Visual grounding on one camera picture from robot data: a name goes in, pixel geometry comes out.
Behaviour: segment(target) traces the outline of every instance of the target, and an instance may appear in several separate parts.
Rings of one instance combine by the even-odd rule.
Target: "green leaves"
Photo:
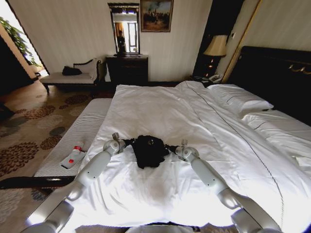
[[[30,65],[35,65],[35,66],[39,67],[39,65],[35,62],[33,54],[28,50],[28,47],[25,44],[25,40],[20,37],[20,34],[24,34],[24,33],[21,32],[20,30],[18,30],[17,28],[13,27],[9,23],[8,20],[3,19],[2,17],[0,17],[0,23],[2,24],[4,29],[7,31],[7,33],[9,34],[9,36],[11,37],[11,39],[13,40],[13,42],[15,43],[15,45],[17,46],[17,48],[19,49],[21,54],[24,56],[26,61]],[[26,58],[26,56],[30,56],[31,60],[29,61]]]

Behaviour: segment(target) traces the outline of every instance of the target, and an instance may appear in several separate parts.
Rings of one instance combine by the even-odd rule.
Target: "mirror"
[[[139,4],[108,3],[117,54],[139,54]]]

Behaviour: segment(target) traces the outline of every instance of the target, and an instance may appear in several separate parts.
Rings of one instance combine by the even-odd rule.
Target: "bed frame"
[[[227,83],[311,126],[311,51],[244,46]]]

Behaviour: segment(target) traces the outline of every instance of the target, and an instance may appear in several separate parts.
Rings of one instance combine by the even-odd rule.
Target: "white pillow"
[[[277,110],[249,113],[242,119],[311,175],[311,127]]]
[[[94,81],[97,78],[97,58],[94,58],[83,65],[73,64],[74,68],[78,68],[82,73],[88,73],[91,79]]]
[[[207,88],[217,101],[228,106],[230,111],[239,117],[273,108],[269,102],[233,84],[216,84]]]

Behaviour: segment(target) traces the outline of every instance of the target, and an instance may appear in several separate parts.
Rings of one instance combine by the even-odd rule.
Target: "black bag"
[[[62,74],[65,76],[69,76],[69,75],[79,75],[79,74],[82,74],[82,72],[81,70],[77,68],[71,68],[71,67],[64,66]]]
[[[165,148],[161,139],[140,135],[131,143],[137,159],[138,167],[158,167],[164,161],[164,156],[170,152]]]

